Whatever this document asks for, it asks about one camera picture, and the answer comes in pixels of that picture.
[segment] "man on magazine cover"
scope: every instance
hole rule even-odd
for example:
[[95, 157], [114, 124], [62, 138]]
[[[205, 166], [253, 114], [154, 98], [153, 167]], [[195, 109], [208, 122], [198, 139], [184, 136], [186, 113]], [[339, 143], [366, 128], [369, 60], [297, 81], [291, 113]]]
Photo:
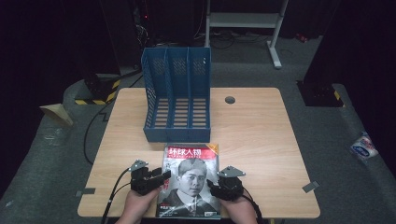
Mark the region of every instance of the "man on magazine cover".
[[218, 211], [199, 195], [206, 180], [206, 164], [196, 158], [186, 159], [178, 166], [178, 189], [172, 189], [161, 204], [172, 209], [166, 213], [173, 217], [206, 217]]

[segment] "yellow and black tape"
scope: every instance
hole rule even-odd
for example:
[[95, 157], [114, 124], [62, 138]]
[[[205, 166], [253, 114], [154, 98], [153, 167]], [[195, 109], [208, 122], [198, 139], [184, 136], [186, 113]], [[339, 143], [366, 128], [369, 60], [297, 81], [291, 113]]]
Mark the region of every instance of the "yellow and black tape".
[[337, 100], [337, 102], [339, 103], [339, 105], [345, 106], [343, 101], [341, 100], [341, 96], [338, 93], [338, 91], [334, 91], [334, 96], [335, 96], [335, 99]]
[[111, 103], [115, 96], [116, 96], [116, 92], [117, 92], [117, 88], [120, 85], [120, 80], [117, 80], [113, 83], [113, 86], [111, 88], [111, 91], [108, 93], [107, 97], [105, 97], [104, 99], [94, 99], [94, 97], [92, 97], [91, 99], [75, 99], [75, 102], [77, 105], [106, 105]]

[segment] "white stand leg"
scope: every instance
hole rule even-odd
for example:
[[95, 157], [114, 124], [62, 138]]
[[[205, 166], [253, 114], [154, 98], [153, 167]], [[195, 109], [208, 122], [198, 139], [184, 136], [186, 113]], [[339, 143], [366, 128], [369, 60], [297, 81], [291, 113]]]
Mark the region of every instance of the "white stand leg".
[[279, 57], [277, 56], [275, 44], [277, 41], [277, 36], [279, 35], [280, 27], [282, 26], [283, 18], [285, 17], [286, 7], [288, 6], [289, 0], [284, 0], [282, 4], [282, 8], [280, 9], [279, 16], [276, 21], [276, 28], [274, 30], [273, 39], [271, 41], [267, 41], [268, 49], [270, 50], [271, 58], [274, 62], [274, 67], [276, 69], [282, 68], [282, 64], [280, 63]]

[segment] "black cable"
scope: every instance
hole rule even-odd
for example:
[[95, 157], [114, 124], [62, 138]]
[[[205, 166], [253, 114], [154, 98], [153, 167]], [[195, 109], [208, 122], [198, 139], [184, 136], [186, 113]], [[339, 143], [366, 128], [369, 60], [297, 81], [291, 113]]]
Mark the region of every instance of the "black cable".
[[204, 14], [205, 14], [205, 0], [202, 1], [202, 13], [201, 13], [201, 21], [199, 23], [199, 27], [197, 29], [197, 32], [194, 35], [194, 38], [198, 35], [199, 31], [201, 30], [202, 26], [202, 21], [204, 20]]
[[128, 186], [128, 185], [130, 185], [130, 184], [131, 184], [131, 183], [122, 185], [119, 189], [117, 189], [117, 191], [114, 193], [114, 195], [116, 195], [121, 189], [125, 188], [126, 186]]
[[260, 38], [260, 35], [256, 35], [256, 37], [254, 38], [254, 39], [251, 39], [251, 40], [245, 40], [245, 39], [242, 39], [242, 37], [244, 37], [244, 36], [242, 36], [242, 35], [239, 35], [239, 36], [237, 36], [238, 38], [239, 37], [241, 37], [241, 40], [237, 40], [237, 42], [238, 43], [254, 43], [254, 42], [256, 42], [259, 38]]
[[137, 74], [139, 74], [140, 72], [142, 72], [142, 69], [137, 69], [137, 70], [135, 70], [135, 71], [133, 71], [133, 72], [131, 72], [131, 73], [127, 73], [127, 74], [124, 74], [124, 75], [122, 75], [122, 76], [116, 76], [116, 77], [111, 77], [111, 78], [108, 78], [108, 79], [106, 79], [106, 81], [118, 81], [118, 80], [122, 80], [122, 79], [125, 79], [125, 78], [127, 78], [127, 77], [132, 77], [132, 76], [134, 76], [134, 75], [137, 75]]
[[[134, 83], [132, 83], [132, 85], [129, 86], [129, 88], [132, 88], [132, 87], [134, 86], [134, 84], [136, 84], [136, 82], [138, 82], [138, 81], [142, 78], [142, 76], [140, 76]], [[99, 115], [103, 115], [102, 121], [104, 121], [104, 122], [107, 122], [107, 121], [108, 121], [107, 113], [103, 113], [103, 111], [104, 111], [109, 105], [113, 104], [113, 102], [115, 102], [115, 99], [113, 99], [110, 103], [108, 103], [108, 104], [105, 105], [101, 110], [99, 110], [99, 112], [96, 113], [95, 116], [91, 119], [90, 124], [88, 124], [88, 127], [87, 127], [87, 129], [85, 130], [85, 134], [84, 134], [84, 143], [83, 143], [84, 157], [85, 157], [85, 160], [86, 160], [89, 164], [91, 164], [91, 165], [93, 165], [93, 161], [91, 161], [91, 160], [88, 158], [88, 155], [87, 155], [87, 146], [86, 146], [86, 145], [87, 145], [87, 138], [88, 138], [88, 131], [90, 130], [93, 121], [94, 121], [94, 120], [96, 119], [96, 117], [98, 117]]]
[[105, 224], [105, 223], [106, 223], [106, 218], [107, 218], [108, 210], [110, 210], [110, 206], [111, 206], [111, 204], [113, 203], [114, 196], [116, 196], [116, 193], [118, 192], [118, 191], [116, 192], [117, 185], [120, 183], [120, 180], [121, 180], [122, 177], [125, 175], [125, 173], [127, 173], [130, 169], [131, 169], [131, 168], [125, 169], [125, 170], [122, 172], [122, 174], [119, 176], [119, 178], [117, 179], [117, 182], [116, 182], [116, 184], [114, 185], [113, 191], [111, 191], [110, 198], [108, 199], [105, 212], [103, 213], [102, 222], [101, 222], [102, 224]]
[[236, 39], [235, 42], [236, 43], [243, 43], [243, 44], [253, 44], [253, 43], [259, 43], [259, 42], [265, 41], [265, 40], [267, 40], [270, 37], [268, 35], [267, 37], [259, 40], [259, 38], [262, 37], [262, 36], [265, 36], [265, 35], [257, 35], [257, 37], [255, 37], [254, 39], [251, 39], [251, 40], [238, 40], [238, 39]]
[[231, 40], [231, 44], [229, 44], [226, 47], [218, 47], [213, 44], [213, 41], [210, 41], [210, 47], [212, 47], [214, 49], [228, 49], [228, 48], [230, 48], [233, 45], [233, 43], [235, 43], [235, 38], [231, 34], [228, 35], [228, 37], [229, 37], [228, 39], [224, 38], [225, 36], [227, 36], [227, 35], [215, 35], [215, 38], [219, 41], [230, 41]]
[[268, 222], [262, 218], [262, 211], [260, 211], [260, 207], [253, 201], [253, 198], [251, 197], [250, 193], [248, 192], [247, 189], [244, 188], [244, 190], [247, 192], [248, 196], [246, 195], [242, 195], [242, 197], [244, 197], [245, 199], [247, 199], [251, 205], [254, 208], [254, 211], [256, 211], [257, 214], [257, 223], [258, 224], [267, 224]]
[[101, 110], [99, 110], [98, 113], [96, 113], [96, 115], [91, 119], [90, 124], [88, 125], [87, 129], [85, 130], [85, 134], [84, 134], [84, 144], [83, 144], [83, 150], [84, 150], [84, 157], [85, 160], [89, 163], [89, 164], [93, 164], [93, 162], [88, 158], [87, 155], [87, 137], [88, 137], [88, 131], [91, 128], [91, 125], [93, 123], [93, 121], [96, 119], [96, 117], [98, 117], [99, 115], [104, 115], [103, 117], [103, 121], [108, 121], [108, 119], [106, 119], [106, 113], [102, 113], [102, 111], [104, 111], [109, 105], [113, 104], [114, 100], [111, 101], [109, 104], [105, 105]]
[[281, 49], [281, 50], [280, 50], [280, 53], [281, 53], [282, 55], [287, 55], [287, 56], [291, 56], [291, 55], [294, 54], [293, 51], [291, 51], [291, 50], [289, 50], [289, 49]]
[[142, 76], [140, 76], [134, 83], [132, 83], [131, 86], [129, 86], [129, 88], [132, 88], [134, 86], [134, 84], [136, 84], [136, 82], [138, 82], [140, 80], [140, 78], [142, 78]]

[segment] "hole in table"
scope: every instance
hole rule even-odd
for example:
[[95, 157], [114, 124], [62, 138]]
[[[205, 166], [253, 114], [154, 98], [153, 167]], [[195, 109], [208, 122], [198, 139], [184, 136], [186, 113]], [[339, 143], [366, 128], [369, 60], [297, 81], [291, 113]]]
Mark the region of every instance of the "hole in table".
[[232, 96], [227, 96], [225, 98], [225, 103], [231, 105], [231, 104], [235, 103], [235, 98], [233, 98]]

